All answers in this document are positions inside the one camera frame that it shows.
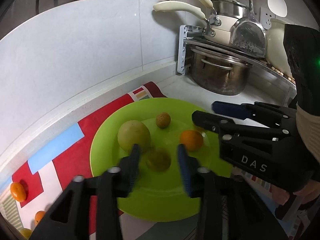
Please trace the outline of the person right hand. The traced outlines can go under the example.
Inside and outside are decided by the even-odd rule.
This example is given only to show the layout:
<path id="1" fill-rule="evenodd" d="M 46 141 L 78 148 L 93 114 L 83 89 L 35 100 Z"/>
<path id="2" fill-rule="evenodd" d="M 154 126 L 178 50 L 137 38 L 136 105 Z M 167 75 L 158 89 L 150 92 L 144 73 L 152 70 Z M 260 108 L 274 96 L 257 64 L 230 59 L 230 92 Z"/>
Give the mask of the person right hand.
<path id="1" fill-rule="evenodd" d="M 290 194 L 284 189 L 278 188 L 271 185 L 272 198 L 279 204 L 284 205 L 290 197 Z M 319 196 L 320 183 L 314 180 L 310 180 L 300 191 L 294 192 L 293 194 L 298 197 L 302 197 L 302 204 L 306 204 Z"/>

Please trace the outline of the right forearm black sleeve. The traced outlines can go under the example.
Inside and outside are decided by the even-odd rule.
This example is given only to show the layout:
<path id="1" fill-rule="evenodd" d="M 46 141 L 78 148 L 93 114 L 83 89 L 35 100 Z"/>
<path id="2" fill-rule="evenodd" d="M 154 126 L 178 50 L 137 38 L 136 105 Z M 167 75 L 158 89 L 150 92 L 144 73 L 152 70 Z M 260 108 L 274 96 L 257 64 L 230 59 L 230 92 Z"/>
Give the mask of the right forearm black sleeve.
<path id="1" fill-rule="evenodd" d="M 283 46 L 296 82 L 298 133 L 319 160 L 319 31 L 286 24 Z"/>

